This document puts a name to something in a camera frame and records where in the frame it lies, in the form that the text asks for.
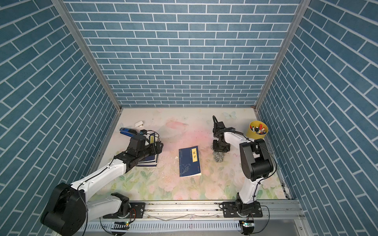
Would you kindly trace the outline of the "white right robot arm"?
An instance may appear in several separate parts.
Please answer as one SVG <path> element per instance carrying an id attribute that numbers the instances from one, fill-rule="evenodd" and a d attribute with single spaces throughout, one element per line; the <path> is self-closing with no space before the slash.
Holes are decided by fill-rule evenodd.
<path id="1" fill-rule="evenodd" d="M 242 189 L 237 194 L 235 207 L 241 216 L 253 215 L 258 210 L 257 191 L 263 180 L 276 170 L 274 159 L 263 139 L 249 139 L 233 127 L 225 127 L 223 122 L 213 119 L 213 151 L 227 153 L 232 147 L 240 151 L 241 168 L 245 176 Z"/>

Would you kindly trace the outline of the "grey striped cloth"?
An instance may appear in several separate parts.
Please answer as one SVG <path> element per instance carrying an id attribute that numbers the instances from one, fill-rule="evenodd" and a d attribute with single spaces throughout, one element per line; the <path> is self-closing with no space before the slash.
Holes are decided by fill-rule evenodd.
<path id="1" fill-rule="evenodd" d="M 224 155 L 225 155 L 224 152 L 217 152 L 217 151 L 214 151 L 214 152 L 213 152 L 213 158 L 214 158 L 214 160 L 215 160 L 217 163 L 223 162 L 223 160 L 224 160 Z"/>

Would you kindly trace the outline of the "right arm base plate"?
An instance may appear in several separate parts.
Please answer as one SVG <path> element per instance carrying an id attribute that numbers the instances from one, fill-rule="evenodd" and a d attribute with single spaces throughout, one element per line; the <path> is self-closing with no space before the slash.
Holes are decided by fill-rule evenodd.
<path id="1" fill-rule="evenodd" d="M 219 204 L 219 208 L 221 209 L 224 218 L 263 217 L 261 205 L 258 201 L 250 204 L 244 204 L 241 202 L 241 200 L 236 200 L 234 202 L 222 202 Z"/>

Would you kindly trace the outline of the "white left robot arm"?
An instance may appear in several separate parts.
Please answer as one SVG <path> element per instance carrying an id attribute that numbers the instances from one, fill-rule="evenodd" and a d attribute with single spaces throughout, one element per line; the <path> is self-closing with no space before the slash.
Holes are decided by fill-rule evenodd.
<path id="1" fill-rule="evenodd" d="M 104 167 L 73 183 L 57 185 L 41 214 L 41 224 L 62 236 L 72 236 L 82 225 L 96 218 L 110 215 L 130 217 L 130 200 L 123 194 L 112 193 L 97 201 L 90 199 L 111 181 L 137 166 L 139 161 L 160 154 L 162 149 L 163 143 L 155 131 L 143 130 L 133 135 L 127 149 L 115 155 Z"/>

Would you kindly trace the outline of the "blue book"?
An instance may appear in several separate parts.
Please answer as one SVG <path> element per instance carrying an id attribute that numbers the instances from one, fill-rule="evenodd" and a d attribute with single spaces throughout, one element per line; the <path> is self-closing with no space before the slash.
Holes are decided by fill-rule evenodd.
<path id="1" fill-rule="evenodd" d="M 198 146 L 179 149 L 179 175 L 181 178 L 201 175 Z"/>
<path id="2" fill-rule="evenodd" d="M 150 144 L 153 144 L 155 141 L 159 141 L 159 137 L 157 133 L 153 132 L 149 135 L 149 142 Z M 156 167 L 158 163 L 158 154 L 154 156 L 148 156 L 144 158 L 143 160 L 139 161 L 137 164 L 137 167 Z"/>

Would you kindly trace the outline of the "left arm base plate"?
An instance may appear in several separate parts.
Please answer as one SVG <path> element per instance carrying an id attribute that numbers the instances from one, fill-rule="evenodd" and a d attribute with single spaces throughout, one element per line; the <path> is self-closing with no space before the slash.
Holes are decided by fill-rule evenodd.
<path id="1" fill-rule="evenodd" d="M 113 214 L 103 216 L 104 219 L 129 219 L 142 218 L 146 204 L 144 202 L 122 203 L 119 210 Z"/>

